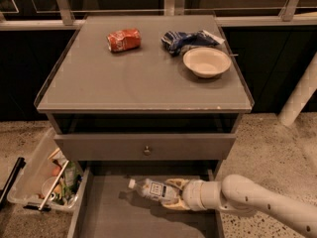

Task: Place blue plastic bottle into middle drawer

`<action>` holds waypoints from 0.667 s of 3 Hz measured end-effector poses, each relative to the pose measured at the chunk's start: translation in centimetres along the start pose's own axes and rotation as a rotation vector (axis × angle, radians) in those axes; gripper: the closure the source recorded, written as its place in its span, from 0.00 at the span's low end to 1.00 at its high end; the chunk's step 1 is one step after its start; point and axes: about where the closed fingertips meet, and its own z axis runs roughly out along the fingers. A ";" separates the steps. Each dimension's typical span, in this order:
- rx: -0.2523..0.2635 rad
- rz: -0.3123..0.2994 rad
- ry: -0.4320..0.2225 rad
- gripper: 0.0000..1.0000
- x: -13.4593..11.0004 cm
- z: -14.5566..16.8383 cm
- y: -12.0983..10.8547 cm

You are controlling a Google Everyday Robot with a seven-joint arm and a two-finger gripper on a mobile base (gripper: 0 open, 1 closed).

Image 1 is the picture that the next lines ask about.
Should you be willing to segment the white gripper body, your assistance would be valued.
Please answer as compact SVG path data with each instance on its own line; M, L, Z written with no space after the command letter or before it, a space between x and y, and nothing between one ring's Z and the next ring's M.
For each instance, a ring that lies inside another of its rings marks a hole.
M206 181L191 179L182 190L182 199L185 205L193 211L208 210L209 206L203 199L203 186Z

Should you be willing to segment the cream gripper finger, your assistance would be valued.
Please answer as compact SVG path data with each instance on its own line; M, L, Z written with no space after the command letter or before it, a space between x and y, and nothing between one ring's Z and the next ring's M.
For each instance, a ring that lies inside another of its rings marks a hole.
M171 185L179 190L184 190L189 184L189 179L184 178L169 178L165 181L166 184Z
M190 209L190 207L182 198L178 198L176 201L163 202L161 205L167 209L178 211L185 211Z

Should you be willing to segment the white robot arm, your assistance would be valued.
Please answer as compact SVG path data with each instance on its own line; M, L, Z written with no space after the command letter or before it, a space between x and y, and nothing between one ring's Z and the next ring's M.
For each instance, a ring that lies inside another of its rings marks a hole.
M272 192L249 178L228 175L222 181L171 178L168 185L180 194L162 206L172 210L218 210L227 214L252 216L263 212L305 238L317 238L317 207Z

